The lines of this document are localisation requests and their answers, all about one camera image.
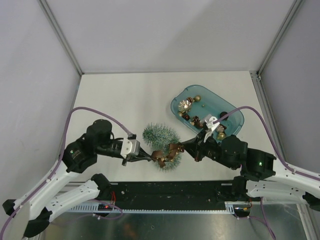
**metal floor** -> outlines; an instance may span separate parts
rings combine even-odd
[[[294,204],[264,206],[277,240],[306,240]],[[83,213],[64,213],[62,224]],[[251,216],[261,217],[260,204]],[[50,225],[42,240],[272,240],[268,229],[254,219],[237,220],[231,214],[124,214],[116,220],[87,216],[66,226]]]

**table top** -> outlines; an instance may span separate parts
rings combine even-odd
[[[206,87],[236,107],[251,106],[262,113],[248,71],[85,74],[81,78],[74,107],[89,107],[112,116],[137,134],[141,146],[151,153],[142,139],[148,123],[162,123],[175,129],[181,141],[195,137],[196,134],[170,109],[173,98],[193,84]],[[242,110],[242,113],[244,125],[237,137],[248,142],[250,148],[273,153],[258,117],[250,110]],[[74,112],[67,132],[67,144],[79,138],[89,125],[101,118],[85,110]],[[112,123],[112,131],[116,138],[127,137],[115,123]],[[75,181],[84,182],[96,173],[103,173],[111,182],[231,180],[240,173],[206,157],[195,162],[186,152],[182,155],[181,164],[170,172],[163,172],[147,161],[128,162],[126,166],[121,163],[118,158],[98,156],[97,163]]]

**teal tray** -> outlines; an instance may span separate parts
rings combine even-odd
[[[190,120],[185,120],[179,115],[178,104],[182,100],[186,100],[188,97],[194,98],[196,95],[201,96],[201,101],[194,102],[192,104],[191,110],[187,113],[190,116]],[[191,85],[186,87],[183,92],[181,92],[177,97],[175,97],[171,102],[171,111],[178,118],[180,122],[186,125],[188,128],[193,130],[195,133],[199,133],[201,129],[196,128],[191,125],[193,116],[198,116],[199,119],[203,119],[208,114],[216,118],[220,118],[221,112],[230,112],[236,107],[208,90],[201,85]],[[237,135],[244,125],[245,118],[241,111],[236,111],[234,114],[229,116],[227,120],[222,120],[221,124],[226,126],[225,134],[227,136]],[[217,140],[217,132],[214,131],[213,137]]]

